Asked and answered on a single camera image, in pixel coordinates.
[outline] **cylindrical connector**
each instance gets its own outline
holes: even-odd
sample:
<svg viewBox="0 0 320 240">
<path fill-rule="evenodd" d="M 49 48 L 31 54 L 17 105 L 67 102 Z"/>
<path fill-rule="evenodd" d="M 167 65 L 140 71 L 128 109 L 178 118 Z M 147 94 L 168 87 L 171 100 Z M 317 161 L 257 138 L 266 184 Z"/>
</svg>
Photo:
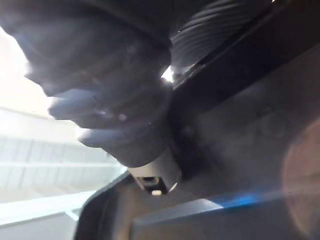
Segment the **cylindrical connector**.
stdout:
<svg viewBox="0 0 320 240">
<path fill-rule="evenodd" d="M 181 171 L 169 147 L 152 162 L 140 167 L 130 167 L 128 170 L 142 189 L 155 196 L 172 191 L 181 177 Z"/>
</svg>

